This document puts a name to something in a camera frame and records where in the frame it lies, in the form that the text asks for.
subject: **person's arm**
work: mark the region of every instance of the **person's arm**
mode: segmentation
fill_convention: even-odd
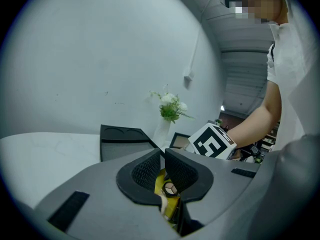
[[[281,117],[281,96],[276,83],[268,81],[264,100],[246,120],[227,134],[237,148],[245,147],[261,140],[277,124]]]

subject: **white shirt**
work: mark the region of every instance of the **white shirt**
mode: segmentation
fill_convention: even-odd
[[[270,24],[275,40],[273,59],[271,48],[267,55],[267,80],[278,85],[282,112],[274,150],[281,150],[286,144],[301,138],[304,128],[293,108],[289,95],[315,63],[318,50],[318,36],[310,25],[307,13],[296,0],[285,0],[288,8],[288,22]]]

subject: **white table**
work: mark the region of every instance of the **white table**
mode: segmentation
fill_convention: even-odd
[[[170,141],[161,147],[164,152]],[[100,162],[100,135],[33,132],[0,139],[0,167],[13,197],[34,208],[47,194]]]

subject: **gray plastic surface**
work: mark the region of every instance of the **gray plastic surface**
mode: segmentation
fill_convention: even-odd
[[[49,222],[37,215],[37,213],[28,205],[18,200],[15,200],[15,204],[19,211],[22,213],[28,224],[30,224],[40,235],[45,239],[50,240],[75,240],[64,232],[58,230]]]
[[[159,207],[139,205],[118,188],[121,167],[153,149],[94,164],[47,195],[35,208],[47,219],[74,192],[90,194],[66,234],[80,240],[177,239],[179,235],[162,217]]]
[[[316,198],[315,193],[320,186],[319,150],[320,135],[302,137],[282,149],[263,197],[263,205],[253,218],[260,223],[251,225],[249,239],[276,237],[293,223],[312,198]],[[317,220],[315,203],[311,209]]]
[[[259,223],[258,221],[253,221],[253,217],[266,194],[278,155],[278,151],[268,153],[244,192],[222,214],[218,217],[213,217],[212,222],[186,236],[185,239],[248,239],[251,224]]]
[[[98,239],[179,239],[157,206],[133,203],[121,193],[116,175],[121,167],[153,149],[100,162],[47,195],[35,208],[48,219],[74,192],[90,194],[66,233],[80,240]],[[205,226],[186,239],[248,239],[248,231],[270,183],[277,152],[268,153],[261,165],[222,160],[174,149],[181,155],[209,168],[213,185],[200,201],[187,203],[191,219]],[[240,168],[256,172],[249,178],[231,172]]]
[[[240,168],[257,172],[260,165],[257,163],[230,161],[217,159],[175,149],[179,154],[206,166],[211,170],[213,185],[204,198],[186,204],[190,217],[206,225],[225,211],[245,191],[253,180],[250,177],[232,173],[232,169]]]

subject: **black mesh pad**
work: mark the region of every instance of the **black mesh pad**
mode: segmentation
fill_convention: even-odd
[[[126,164],[116,175],[116,184],[121,192],[141,205],[161,207],[161,197],[154,193],[160,172],[160,149]]]
[[[212,172],[171,148],[165,150],[164,158],[165,170],[180,193],[182,202],[201,200],[214,182]]]

